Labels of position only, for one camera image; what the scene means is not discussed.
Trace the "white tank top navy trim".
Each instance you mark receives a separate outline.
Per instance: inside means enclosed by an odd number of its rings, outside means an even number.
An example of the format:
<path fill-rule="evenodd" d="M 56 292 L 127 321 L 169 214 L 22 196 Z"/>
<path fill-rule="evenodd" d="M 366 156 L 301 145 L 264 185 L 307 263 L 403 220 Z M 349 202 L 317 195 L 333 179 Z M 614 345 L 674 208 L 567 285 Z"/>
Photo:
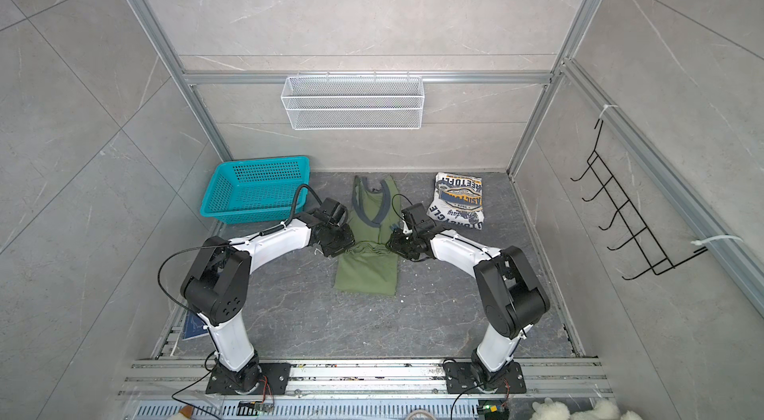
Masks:
<path fill-rule="evenodd" d="M 469 175 L 437 173 L 434 197 L 427 215 L 438 222 L 482 230 L 483 180 Z"/>

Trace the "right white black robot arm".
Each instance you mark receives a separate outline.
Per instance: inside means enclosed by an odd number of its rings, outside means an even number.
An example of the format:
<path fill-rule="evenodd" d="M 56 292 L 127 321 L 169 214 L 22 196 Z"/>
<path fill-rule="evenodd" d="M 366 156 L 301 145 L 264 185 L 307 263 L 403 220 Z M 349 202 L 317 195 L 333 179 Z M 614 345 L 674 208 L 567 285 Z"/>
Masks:
<path fill-rule="evenodd" d="M 387 248 L 420 262 L 434 259 L 473 276 L 489 322 L 471 360 L 474 384 L 495 389 L 509 374 L 520 342 L 549 311 L 549 298 L 524 252 L 516 246 L 499 249 L 459 235 L 431 219 L 417 203 L 401 211 Z"/>

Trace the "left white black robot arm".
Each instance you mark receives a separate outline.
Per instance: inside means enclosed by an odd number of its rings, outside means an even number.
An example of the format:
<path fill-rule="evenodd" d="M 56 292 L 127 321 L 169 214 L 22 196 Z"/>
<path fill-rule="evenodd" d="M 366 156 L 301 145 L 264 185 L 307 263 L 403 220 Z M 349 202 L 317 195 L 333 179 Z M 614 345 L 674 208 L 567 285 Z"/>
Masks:
<path fill-rule="evenodd" d="M 180 294 L 211 336 L 217 352 L 216 374 L 224 376 L 234 390 L 249 393 L 262 377 L 242 315 L 251 274 L 312 245 L 329 258 L 343 253 L 355 243 L 346 218 L 346 207 L 327 198 L 318 208 L 257 234 L 230 240 L 211 237 L 199 249 Z"/>

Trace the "green camouflage tank top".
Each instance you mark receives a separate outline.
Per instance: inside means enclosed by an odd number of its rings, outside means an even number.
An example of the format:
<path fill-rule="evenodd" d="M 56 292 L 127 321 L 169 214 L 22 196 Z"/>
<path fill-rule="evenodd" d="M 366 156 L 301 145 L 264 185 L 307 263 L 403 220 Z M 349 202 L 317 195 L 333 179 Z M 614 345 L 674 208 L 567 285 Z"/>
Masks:
<path fill-rule="evenodd" d="M 399 256 L 386 243 L 401 226 L 399 189 L 393 177 L 370 187 L 367 177 L 354 177 L 348 219 L 355 244 L 339 255 L 334 289 L 341 292 L 393 296 L 397 291 Z"/>

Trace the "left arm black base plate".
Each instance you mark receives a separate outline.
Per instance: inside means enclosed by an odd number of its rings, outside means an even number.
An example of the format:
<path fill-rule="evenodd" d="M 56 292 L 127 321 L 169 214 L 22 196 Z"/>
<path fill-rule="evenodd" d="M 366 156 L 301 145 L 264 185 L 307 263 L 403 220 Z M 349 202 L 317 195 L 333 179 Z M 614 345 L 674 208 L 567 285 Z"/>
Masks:
<path fill-rule="evenodd" d="M 287 362 L 275 364 L 248 364 L 241 371 L 234 372 L 216 364 L 206 386 L 206 394 L 256 395 L 286 393 L 292 365 Z"/>

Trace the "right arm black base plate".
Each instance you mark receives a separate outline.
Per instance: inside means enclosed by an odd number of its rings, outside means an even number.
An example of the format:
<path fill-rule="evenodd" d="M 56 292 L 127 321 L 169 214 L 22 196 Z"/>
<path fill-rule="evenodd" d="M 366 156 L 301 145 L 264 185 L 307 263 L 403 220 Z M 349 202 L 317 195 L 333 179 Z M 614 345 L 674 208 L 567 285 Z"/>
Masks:
<path fill-rule="evenodd" d="M 508 362 L 496 372 L 485 370 L 479 362 L 442 363 L 447 390 L 458 393 L 525 394 L 527 387 L 520 365 Z"/>

